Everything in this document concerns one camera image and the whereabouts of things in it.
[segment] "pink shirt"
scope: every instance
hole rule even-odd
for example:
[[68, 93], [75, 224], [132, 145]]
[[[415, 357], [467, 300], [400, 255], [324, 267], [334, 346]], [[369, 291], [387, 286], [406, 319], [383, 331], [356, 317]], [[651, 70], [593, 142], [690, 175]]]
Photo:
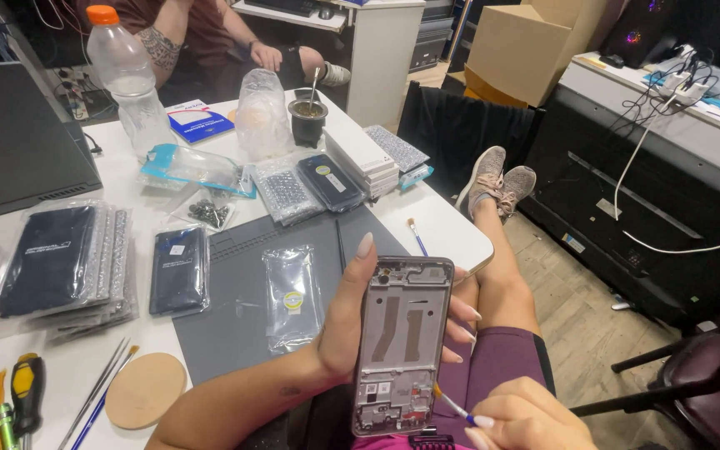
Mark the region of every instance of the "pink shirt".
[[[375, 437], [358, 437], [352, 450], [411, 450], [405, 435], [379, 435]], [[456, 445], [455, 450], [471, 450], [463, 445]]]

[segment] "blue book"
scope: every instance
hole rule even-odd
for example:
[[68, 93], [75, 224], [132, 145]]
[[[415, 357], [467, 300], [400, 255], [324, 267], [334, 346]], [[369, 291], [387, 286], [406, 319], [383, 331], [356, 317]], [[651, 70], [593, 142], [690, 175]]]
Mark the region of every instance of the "blue book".
[[211, 111], [202, 100], [192, 100], [168, 107], [165, 108], [165, 112], [168, 113], [171, 129], [188, 143], [197, 143], [235, 128], [234, 123]]

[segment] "stack of white boxes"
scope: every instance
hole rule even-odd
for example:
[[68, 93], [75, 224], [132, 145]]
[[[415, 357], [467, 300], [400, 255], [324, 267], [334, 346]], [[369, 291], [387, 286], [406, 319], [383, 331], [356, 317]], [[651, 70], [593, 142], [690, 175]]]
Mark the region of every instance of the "stack of white boxes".
[[360, 127], [357, 129], [359, 133], [330, 133], [325, 127], [326, 150], [369, 198], [376, 199], [398, 185], [399, 166]]

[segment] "wooden round coaster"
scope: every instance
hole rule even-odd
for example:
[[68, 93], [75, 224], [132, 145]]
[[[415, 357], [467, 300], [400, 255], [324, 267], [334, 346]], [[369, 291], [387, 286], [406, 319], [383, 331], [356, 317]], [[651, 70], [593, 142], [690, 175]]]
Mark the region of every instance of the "wooden round coaster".
[[105, 399], [105, 412], [113, 425], [138, 430], [156, 424], [185, 392], [185, 367], [168, 353], [149, 353], [119, 372]]

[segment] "yellow round sticker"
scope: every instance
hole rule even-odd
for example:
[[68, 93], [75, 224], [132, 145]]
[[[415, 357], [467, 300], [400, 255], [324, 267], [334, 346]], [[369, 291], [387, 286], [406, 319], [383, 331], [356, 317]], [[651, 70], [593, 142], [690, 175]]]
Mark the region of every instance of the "yellow round sticker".
[[302, 294], [300, 292], [288, 292], [285, 294], [285, 297], [282, 299], [282, 302], [285, 303], [285, 307], [288, 309], [296, 309], [302, 306], [303, 298]]

